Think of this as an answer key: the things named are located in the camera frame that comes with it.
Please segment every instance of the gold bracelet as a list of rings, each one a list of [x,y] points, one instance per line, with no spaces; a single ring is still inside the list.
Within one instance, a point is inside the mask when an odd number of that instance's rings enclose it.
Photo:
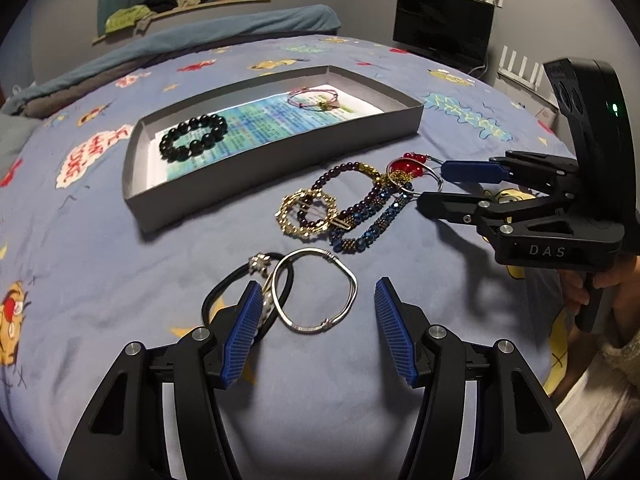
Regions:
[[[315,222],[312,227],[298,227],[293,225],[289,221],[290,209],[298,204],[306,197],[312,197],[315,200],[323,200],[326,204],[326,216]],[[282,200],[282,205],[275,217],[282,229],[282,232],[286,235],[302,238],[303,240],[309,240],[313,235],[322,234],[327,231],[329,224],[338,216],[338,209],[335,205],[335,198],[321,189],[299,189],[297,192],[291,195],[287,195]]]

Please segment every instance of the blue cartoon bed sheet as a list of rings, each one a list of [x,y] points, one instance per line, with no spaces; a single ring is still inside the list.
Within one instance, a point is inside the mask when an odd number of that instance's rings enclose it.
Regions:
[[[425,103],[419,135],[340,162],[358,159],[383,170],[404,152],[442,159],[487,159],[507,149],[569,155],[526,110],[478,80],[396,48],[327,36],[189,54],[131,73],[60,110],[0,182],[0,407],[51,478],[123,346],[175,342],[199,324],[203,298],[231,270],[258,252],[300,247],[282,235],[273,215],[282,197],[311,186],[332,166],[265,183],[143,237],[120,184],[132,126],[212,88],[326,64]],[[415,185],[430,189],[432,181]],[[326,190],[348,204],[369,187],[362,176],[346,174]],[[453,184],[444,190],[460,191]],[[316,245],[329,248],[326,241]],[[313,336],[276,323],[252,349],[239,382],[218,395],[246,480],[397,476],[421,392],[396,376],[376,327],[374,284],[382,276],[431,322],[480,344],[509,338],[541,381],[548,375],[546,342],[561,309],[554,273],[505,269],[475,229],[428,221],[413,205],[364,253],[341,258],[359,284],[345,320]],[[216,307],[234,304],[245,284],[231,287]],[[286,309],[300,324],[317,324],[340,309],[347,290],[332,266],[304,258]],[[170,402],[171,388],[165,393]],[[171,428],[168,423],[172,473],[181,479]],[[472,435],[465,425],[459,477],[465,463],[468,468]]]

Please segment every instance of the person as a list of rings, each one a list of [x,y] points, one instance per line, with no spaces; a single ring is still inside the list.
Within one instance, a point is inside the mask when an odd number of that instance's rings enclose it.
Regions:
[[[590,301],[584,279],[573,270],[558,275],[564,305],[575,315]],[[609,286],[617,287],[609,330],[593,335],[572,325],[566,372],[550,395],[586,476],[640,413],[640,258],[620,255],[611,269],[594,276],[594,288]]]

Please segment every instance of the television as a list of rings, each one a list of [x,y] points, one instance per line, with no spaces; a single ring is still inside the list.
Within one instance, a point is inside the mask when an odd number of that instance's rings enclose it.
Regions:
[[[468,73],[486,64],[494,10],[477,0],[398,0],[394,41]]]

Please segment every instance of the blue ribbed fingertip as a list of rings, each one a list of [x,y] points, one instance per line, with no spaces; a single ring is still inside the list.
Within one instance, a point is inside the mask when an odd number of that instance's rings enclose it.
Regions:
[[[236,308],[241,309],[241,312],[224,343],[224,362],[220,374],[227,388],[240,378],[246,357],[249,355],[258,330],[258,322],[262,315],[262,289],[260,285],[254,283],[254,288],[249,293],[247,300]]]
[[[382,280],[378,280],[376,283],[374,302],[376,317],[385,333],[391,357],[396,364],[396,371],[398,375],[404,377],[409,386],[413,386],[418,378],[418,370],[415,368],[414,360],[414,345]]]

